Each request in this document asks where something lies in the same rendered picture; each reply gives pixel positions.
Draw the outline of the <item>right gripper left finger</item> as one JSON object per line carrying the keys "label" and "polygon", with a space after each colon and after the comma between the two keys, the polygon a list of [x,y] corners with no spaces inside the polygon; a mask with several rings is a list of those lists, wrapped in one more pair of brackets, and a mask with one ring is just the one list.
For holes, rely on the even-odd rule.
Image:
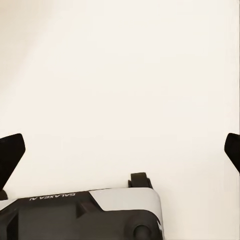
{"label": "right gripper left finger", "polygon": [[0,193],[25,151],[21,133],[0,138]]}

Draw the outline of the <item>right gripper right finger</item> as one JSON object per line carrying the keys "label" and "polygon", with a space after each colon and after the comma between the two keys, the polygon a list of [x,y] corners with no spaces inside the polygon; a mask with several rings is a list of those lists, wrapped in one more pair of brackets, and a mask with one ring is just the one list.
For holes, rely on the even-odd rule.
{"label": "right gripper right finger", "polygon": [[224,151],[240,173],[240,135],[228,133]]}

